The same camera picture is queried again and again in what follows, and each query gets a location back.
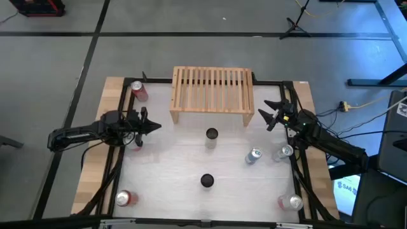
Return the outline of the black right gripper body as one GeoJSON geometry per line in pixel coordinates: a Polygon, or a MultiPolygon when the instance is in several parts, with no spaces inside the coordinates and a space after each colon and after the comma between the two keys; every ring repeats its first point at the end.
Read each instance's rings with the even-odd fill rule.
{"type": "Polygon", "coordinates": [[[289,128],[295,132],[300,131],[299,121],[298,121],[298,112],[294,108],[294,104],[289,102],[287,99],[282,99],[285,102],[281,110],[277,110],[273,115],[276,119],[275,125],[269,125],[268,131],[271,132],[277,123],[283,124],[285,128],[289,128]]]}

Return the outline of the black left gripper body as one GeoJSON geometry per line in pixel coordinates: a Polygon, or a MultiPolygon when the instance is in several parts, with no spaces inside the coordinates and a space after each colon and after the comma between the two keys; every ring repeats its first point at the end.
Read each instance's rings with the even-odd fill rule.
{"type": "Polygon", "coordinates": [[[133,132],[137,135],[139,143],[142,143],[142,136],[146,134],[146,120],[147,120],[147,109],[146,107],[141,107],[141,110],[137,112],[136,110],[131,110],[127,113],[125,117],[125,137],[129,132],[133,132]]]}

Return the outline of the plain red soda can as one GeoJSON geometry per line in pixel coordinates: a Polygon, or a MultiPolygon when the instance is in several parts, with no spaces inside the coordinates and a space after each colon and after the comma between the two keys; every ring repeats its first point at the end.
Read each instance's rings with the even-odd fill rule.
{"type": "Polygon", "coordinates": [[[141,81],[132,82],[130,84],[130,87],[133,94],[139,101],[146,102],[148,100],[149,95],[146,91],[146,88],[144,87],[144,84],[141,81]]]}

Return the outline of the blue silver Red Bull can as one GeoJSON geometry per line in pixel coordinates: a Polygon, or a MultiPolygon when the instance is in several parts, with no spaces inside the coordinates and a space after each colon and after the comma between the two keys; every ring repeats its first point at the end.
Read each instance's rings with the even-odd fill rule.
{"type": "Polygon", "coordinates": [[[273,159],[276,162],[280,162],[289,158],[294,153],[294,149],[291,145],[286,144],[279,148],[279,150],[273,155],[273,159]]]}
{"type": "Polygon", "coordinates": [[[248,164],[256,163],[263,155],[261,148],[252,148],[245,156],[245,162],[248,164]]]}

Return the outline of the white Celsius can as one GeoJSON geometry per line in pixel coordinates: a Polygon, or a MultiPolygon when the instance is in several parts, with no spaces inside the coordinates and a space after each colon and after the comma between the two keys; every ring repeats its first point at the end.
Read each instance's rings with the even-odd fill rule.
{"type": "Polygon", "coordinates": [[[208,149],[214,149],[217,144],[219,132],[215,128],[208,128],[205,133],[205,146],[208,149]]]}
{"type": "Polygon", "coordinates": [[[204,188],[210,188],[214,184],[214,177],[211,174],[204,174],[200,178],[200,183],[204,188]]]}

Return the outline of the red can with blue logo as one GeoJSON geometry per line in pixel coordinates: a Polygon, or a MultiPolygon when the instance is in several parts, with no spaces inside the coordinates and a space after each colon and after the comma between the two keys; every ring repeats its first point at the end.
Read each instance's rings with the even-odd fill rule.
{"type": "Polygon", "coordinates": [[[138,196],[132,191],[121,190],[116,194],[115,202],[120,207],[135,205],[138,202],[138,196]]]}

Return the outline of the slatted wooden shelf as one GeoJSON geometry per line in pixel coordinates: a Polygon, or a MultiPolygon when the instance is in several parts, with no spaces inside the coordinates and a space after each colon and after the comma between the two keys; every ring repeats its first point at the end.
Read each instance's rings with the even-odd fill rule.
{"type": "Polygon", "coordinates": [[[241,67],[175,66],[169,111],[241,115],[246,127],[254,116],[252,70],[241,67]]]}

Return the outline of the black tripod stand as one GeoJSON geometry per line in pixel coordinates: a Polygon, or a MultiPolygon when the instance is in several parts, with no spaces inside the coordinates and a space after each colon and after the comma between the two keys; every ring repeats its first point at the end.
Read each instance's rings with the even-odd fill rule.
{"type": "Polygon", "coordinates": [[[291,37],[291,35],[295,34],[296,31],[300,31],[300,34],[304,35],[304,37],[308,37],[308,38],[312,37],[312,35],[309,32],[307,32],[306,30],[304,30],[303,28],[301,28],[299,26],[299,22],[303,16],[304,12],[307,9],[309,2],[310,2],[310,0],[307,0],[303,6],[300,6],[300,14],[298,15],[298,18],[296,19],[296,21],[293,21],[289,17],[286,18],[290,27],[288,28],[288,30],[285,33],[283,33],[282,35],[279,36],[280,40],[291,37]]]}

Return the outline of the silver aluminium bar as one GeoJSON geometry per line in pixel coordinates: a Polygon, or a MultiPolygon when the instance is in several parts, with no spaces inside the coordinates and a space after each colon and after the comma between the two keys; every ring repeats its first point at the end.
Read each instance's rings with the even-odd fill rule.
{"type": "Polygon", "coordinates": [[[196,226],[199,228],[214,228],[217,226],[261,227],[271,229],[315,229],[313,225],[281,222],[248,222],[248,221],[216,221],[209,219],[152,219],[152,218],[114,218],[103,219],[100,225],[177,225],[196,226]]]}

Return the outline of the white printed sign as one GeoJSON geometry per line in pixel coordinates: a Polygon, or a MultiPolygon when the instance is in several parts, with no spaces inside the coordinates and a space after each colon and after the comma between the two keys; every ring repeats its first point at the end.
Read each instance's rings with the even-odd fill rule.
{"type": "Polygon", "coordinates": [[[360,176],[353,175],[333,181],[333,191],[338,211],[352,215],[358,192],[360,176]]]}

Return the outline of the black computer case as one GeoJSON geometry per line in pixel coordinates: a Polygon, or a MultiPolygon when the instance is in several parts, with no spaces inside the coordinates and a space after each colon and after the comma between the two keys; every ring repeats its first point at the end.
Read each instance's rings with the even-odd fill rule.
{"type": "Polygon", "coordinates": [[[393,91],[378,154],[378,168],[407,183],[407,92],[393,91]]]}

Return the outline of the grey desk leg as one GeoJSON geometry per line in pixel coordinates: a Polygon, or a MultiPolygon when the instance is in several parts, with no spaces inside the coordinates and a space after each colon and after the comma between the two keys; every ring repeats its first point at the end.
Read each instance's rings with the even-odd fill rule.
{"type": "Polygon", "coordinates": [[[0,135],[0,146],[11,146],[14,148],[22,148],[23,145],[24,144],[21,142],[0,135]]]}

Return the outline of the black chair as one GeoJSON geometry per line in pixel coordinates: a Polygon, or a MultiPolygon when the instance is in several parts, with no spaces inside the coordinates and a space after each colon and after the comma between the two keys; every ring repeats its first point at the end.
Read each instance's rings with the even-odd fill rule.
{"type": "Polygon", "coordinates": [[[407,227],[407,182],[375,169],[361,174],[352,222],[369,227],[407,227]]]}

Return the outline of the red portable generator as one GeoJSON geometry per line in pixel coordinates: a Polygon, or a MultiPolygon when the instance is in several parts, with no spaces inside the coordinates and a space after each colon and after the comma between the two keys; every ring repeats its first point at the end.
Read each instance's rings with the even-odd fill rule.
{"type": "Polygon", "coordinates": [[[8,0],[26,17],[61,17],[65,13],[62,0],[8,0]]]}

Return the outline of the black desk leg frame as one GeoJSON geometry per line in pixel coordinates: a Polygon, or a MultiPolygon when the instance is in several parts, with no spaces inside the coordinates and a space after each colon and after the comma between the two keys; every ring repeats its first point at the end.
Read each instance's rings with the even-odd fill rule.
{"type": "Polygon", "coordinates": [[[375,2],[376,9],[382,18],[382,21],[390,34],[390,38],[396,47],[404,64],[380,80],[375,79],[348,79],[347,85],[350,87],[407,87],[407,80],[401,80],[407,75],[407,53],[404,51],[402,44],[394,29],[392,28],[388,17],[378,1],[375,2]]]}

